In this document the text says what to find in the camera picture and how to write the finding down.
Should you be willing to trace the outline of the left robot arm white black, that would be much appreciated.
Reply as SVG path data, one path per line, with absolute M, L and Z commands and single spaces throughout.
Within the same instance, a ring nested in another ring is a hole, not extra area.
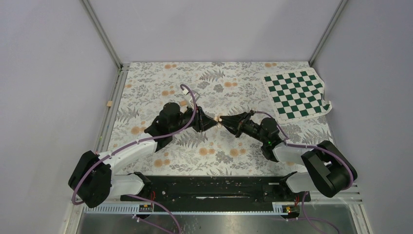
M 177 103 L 165 104 L 139 138 L 112 151 L 99 154 L 87 151 L 81 156 L 68 181 L 74 191 L 72 203 L 85 203 L 94 208 L 109 197 L 122 195 L 146 200 L 151 194 L 150 181 L 141 173 L 118 175 L 118 172 L 133 161 L 161 150 L 171 143 L 173 135 L 187 128 L 204 132 L 216 125 L 217 121 L 207 116 L 201 107 L 188 107 L 181 112 Z

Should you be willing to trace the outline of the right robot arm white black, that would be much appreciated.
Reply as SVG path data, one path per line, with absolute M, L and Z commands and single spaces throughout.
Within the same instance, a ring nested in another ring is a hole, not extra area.
M 262 143 L 263 156 L 273 162 L 291 162 L 303 165 L 305 172 L 293 172 L 283 178 L 279 188 L 281 198 L 293 200 L 300 192 L 317 190 L 332 198 L 342 190 L 349 189 L 357 179 L 357 171 L 330 141 L 317 145 L 288 142 L 276 120 L 267 114 L 259 124 L 251 120 L 255 111 L 233 116 L 220 116 L 218 123 L 235 137 L 248 135 Z

